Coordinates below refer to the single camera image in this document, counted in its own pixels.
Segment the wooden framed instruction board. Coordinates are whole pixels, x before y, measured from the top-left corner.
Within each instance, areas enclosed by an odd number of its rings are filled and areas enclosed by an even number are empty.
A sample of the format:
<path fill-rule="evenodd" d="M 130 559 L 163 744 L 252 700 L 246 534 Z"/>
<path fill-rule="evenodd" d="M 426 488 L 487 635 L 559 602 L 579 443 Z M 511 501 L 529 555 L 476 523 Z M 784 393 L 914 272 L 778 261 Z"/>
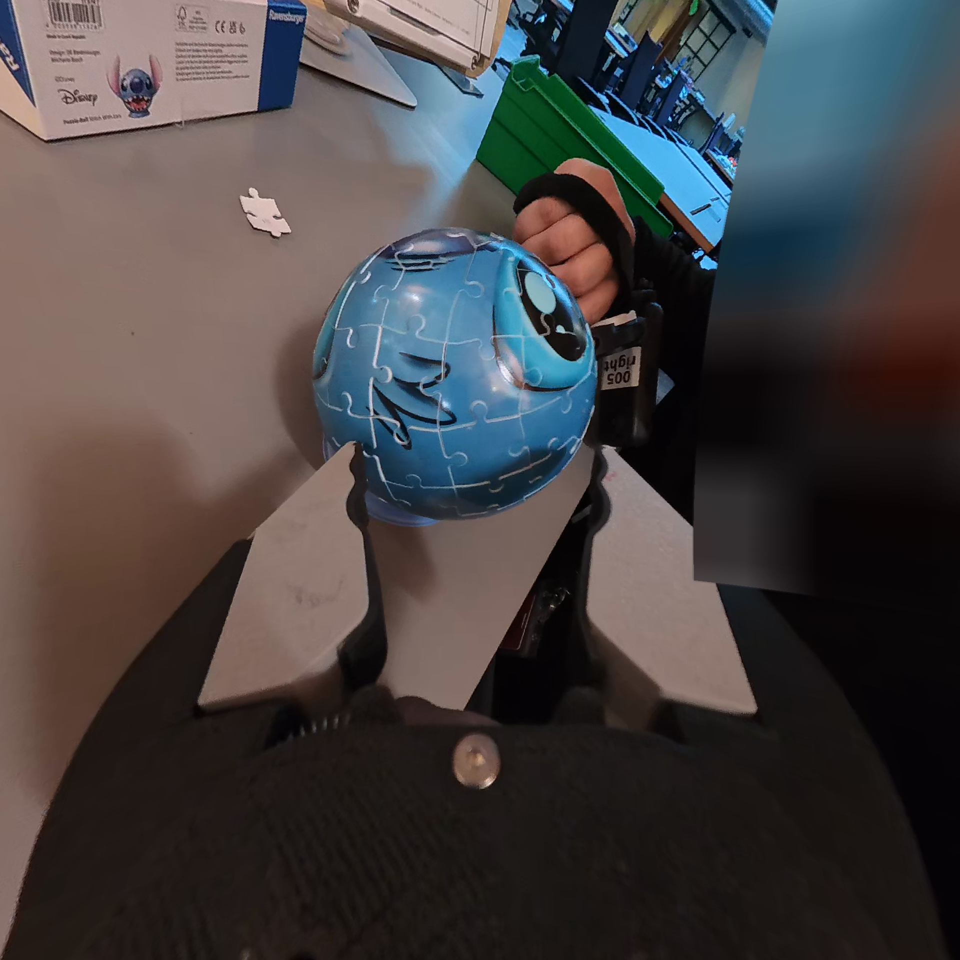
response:
<path fill-rule="evenodd" d="M 391 48 L 474 79 L 494 62 L 510 1 L 324 1 Z"/>

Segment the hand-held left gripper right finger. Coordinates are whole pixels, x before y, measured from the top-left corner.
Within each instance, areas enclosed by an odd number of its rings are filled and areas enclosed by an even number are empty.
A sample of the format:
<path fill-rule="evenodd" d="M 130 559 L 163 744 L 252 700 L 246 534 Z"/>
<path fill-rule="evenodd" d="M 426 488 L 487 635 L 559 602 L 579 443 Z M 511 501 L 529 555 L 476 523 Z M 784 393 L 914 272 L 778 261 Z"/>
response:
<path fill-rule="evenodd" d="M 693 577 L 690 524 L 609 446 L 588 490 L 577 617 L 607 720 L 653 722 L 675 705 L 754 717 L 718 589 Z"/>

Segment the grey metal stand base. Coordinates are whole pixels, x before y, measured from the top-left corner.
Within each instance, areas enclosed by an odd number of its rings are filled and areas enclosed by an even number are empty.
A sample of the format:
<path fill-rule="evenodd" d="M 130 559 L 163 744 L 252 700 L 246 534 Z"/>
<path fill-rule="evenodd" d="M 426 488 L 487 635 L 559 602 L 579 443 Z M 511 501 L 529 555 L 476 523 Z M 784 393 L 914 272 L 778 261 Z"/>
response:
<path fill-rule="evenodd" d="M 306 30 L 299 58 L 302 66 L 406 109 L 418 105 L 412 89 L 364 30 L 349 27 L 339 43 Z"/>

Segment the green plastic bin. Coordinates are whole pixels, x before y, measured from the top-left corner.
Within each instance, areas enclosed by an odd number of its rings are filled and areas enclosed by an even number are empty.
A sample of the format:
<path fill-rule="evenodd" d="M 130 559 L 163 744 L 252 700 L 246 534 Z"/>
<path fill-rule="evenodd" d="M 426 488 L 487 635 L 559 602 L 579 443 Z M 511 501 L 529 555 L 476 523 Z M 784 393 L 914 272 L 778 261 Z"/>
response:
<path fill-rule="evenodd" d="M 476 160 L 518 194 L 536 177 L 581 158 L 606 167 L 633 218 L 668 237 L 672 222 L 658 208 L 663 184 L 537 55 L 511 66 L 476 153 Z"/>

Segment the person's right forearm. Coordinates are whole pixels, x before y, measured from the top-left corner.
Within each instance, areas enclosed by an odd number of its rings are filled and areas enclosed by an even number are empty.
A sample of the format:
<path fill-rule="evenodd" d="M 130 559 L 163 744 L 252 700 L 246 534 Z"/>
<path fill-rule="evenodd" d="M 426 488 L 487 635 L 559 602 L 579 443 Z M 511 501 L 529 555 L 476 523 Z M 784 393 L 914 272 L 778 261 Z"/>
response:
<path fill-rule="evenodd" d="M 655 408 L 650 441 L 638 451 L 652 460 L 692 450 L 716 270 L 703 269 L 641 218 L 633 225 L 634 284 L 647 282 L 663 309 L 659 366 L 674 384 Z"/>

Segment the blue puzzle ball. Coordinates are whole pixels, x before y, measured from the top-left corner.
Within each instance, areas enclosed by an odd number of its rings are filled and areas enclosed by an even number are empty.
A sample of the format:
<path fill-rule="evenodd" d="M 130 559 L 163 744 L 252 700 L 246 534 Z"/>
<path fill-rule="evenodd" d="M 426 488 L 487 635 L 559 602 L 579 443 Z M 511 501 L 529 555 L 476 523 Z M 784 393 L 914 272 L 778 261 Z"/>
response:
<path fill-rule="evenodd" d="M 313 392 L 324 453 L 384 434 L 444 464 L 455 515 L 509 510 L 554 481 L 594 414 L 597 360 L 569 289 L 495 233 L 426 229 L 383 246 L 323 318 Z"/>

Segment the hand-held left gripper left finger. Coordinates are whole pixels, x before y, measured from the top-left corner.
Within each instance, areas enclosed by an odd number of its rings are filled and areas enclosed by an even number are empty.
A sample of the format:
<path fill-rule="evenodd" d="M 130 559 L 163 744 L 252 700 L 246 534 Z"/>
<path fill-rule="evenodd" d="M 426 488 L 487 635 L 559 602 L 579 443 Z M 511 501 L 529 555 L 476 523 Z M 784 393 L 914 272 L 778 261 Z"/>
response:
<path fill-rule="evenodd" d="M 378 681 L 388 640 L 365 494 L 349 442 L 256 528 L 202 708 L 292 700 L 319 714 Z"/>

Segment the long background table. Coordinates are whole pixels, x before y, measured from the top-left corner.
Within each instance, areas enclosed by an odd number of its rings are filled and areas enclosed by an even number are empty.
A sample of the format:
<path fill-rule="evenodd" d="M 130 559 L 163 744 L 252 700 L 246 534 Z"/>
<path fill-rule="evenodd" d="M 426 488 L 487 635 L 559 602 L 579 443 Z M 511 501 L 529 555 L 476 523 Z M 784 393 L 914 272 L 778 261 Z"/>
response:
<path fill-rule="evenodd" d="M 592 109 L 611 133 L 661 183 L 658 205 L 703 253 L 719 258 L 731 188 L 696 150 L 612 114 Z"/>

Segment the row of black chairs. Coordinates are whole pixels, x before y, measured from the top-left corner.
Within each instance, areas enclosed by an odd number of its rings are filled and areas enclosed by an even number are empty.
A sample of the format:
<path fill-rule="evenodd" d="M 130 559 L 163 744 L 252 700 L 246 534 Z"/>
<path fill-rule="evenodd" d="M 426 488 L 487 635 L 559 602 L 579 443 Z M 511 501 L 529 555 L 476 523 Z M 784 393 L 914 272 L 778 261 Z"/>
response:
<path fill-rule="evenodd" d="M 522 56 L 594 109 L 701 155 L 739 156 L 777 3 L 543 1 Z"/>

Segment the white puzzle piece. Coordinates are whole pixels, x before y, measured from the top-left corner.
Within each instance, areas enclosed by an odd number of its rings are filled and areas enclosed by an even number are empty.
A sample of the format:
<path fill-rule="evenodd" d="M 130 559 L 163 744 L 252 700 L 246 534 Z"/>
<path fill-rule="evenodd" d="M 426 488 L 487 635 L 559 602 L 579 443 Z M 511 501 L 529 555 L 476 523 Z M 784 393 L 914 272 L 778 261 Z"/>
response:
<path fill-rule="evenodd" d="M 272 238 L 281 238 L 291 234 L 292 229 L 273 198 L 260 196 L 256 188 L 248 188 L 239 202 L 246 221 L 255 230 L 270 234 Z"/>

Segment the person's right hand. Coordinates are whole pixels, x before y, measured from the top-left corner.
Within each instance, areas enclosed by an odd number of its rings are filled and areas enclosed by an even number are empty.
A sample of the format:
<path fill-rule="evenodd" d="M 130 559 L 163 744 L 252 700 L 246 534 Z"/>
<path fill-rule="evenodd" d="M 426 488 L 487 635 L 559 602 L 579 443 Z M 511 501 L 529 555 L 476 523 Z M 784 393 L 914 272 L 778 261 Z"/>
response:
<path fill-rule="evenodd" d="M 596 189 L 615 211 L 633 249 L 636 228 L 610 170 L 571 158 L 558 165 L 555 173 L 575 176 Z M 512 238 L 563 282 L 591 326 L 612 315 L 620 289 L 615 258 L 573 206 L 559 198 L 535 200 L 517 215 Z"/>

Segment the printed cardboard puzzle box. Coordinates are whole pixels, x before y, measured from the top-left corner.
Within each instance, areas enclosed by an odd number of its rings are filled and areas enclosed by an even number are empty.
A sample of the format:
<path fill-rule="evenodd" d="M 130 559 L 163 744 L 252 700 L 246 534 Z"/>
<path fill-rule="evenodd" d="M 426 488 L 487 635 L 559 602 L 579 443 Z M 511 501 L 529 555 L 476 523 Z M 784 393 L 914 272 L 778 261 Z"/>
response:
<path fill-rule="evenodd" d="M 50 142 L 287 109 L 297 1 L 3 1 L 1 110 Z"/>

